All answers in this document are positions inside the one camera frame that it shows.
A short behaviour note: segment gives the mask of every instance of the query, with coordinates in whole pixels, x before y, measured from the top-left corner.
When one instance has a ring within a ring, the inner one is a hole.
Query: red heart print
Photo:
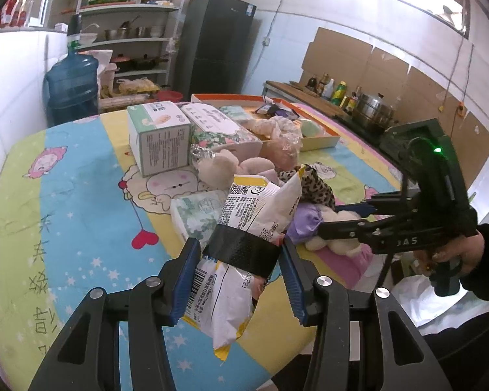
[[[145,245],[156,245],[159,237],[154,232],[148,232],[142,229],[132,240],[132,247],[135,250],[141,250]]]

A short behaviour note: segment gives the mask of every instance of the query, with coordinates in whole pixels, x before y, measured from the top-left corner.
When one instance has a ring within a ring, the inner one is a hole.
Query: silver screw
[[[91,292],[89,293],[89,296],[96,300],[97,298],[100,298],[101,296],[103,295],[103,289],[101,288],[94,288],[93,290],[91,290]]]
[[[329,287],[332,284],[332,279],[327,276],[319,276],[317,283],[323,287]]]
[[[159,284],[161,284],[161,279],[159,279],[157,276],[151,276],[150,278],[147,278],[145,283],[147,287],[157,287]]]
[[[377,288],[375,291],[380,298],[388,298],[390,296],[390,292],[385,288]]]

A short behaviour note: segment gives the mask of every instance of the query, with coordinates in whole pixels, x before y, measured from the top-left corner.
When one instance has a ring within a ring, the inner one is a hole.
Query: green bottle
[[[338,106],[346,95],[346,83],[341,80],[339,86],[332,95],[332,104]]]

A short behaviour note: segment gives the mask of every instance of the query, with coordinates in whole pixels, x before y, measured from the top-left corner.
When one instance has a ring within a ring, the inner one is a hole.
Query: blue water bottle
[[[67,57],[45,74],[43,96],[49,126],[98,114],[98,61],[78,54],[80,33],[81,15],[75,14],[67,32]]]

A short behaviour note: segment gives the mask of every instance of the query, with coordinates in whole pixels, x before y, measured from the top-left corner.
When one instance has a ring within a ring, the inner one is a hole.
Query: black tape
[[[274,270],[280,251],[277,245],[251,233],[218,224],[203,254],[267,279]]]

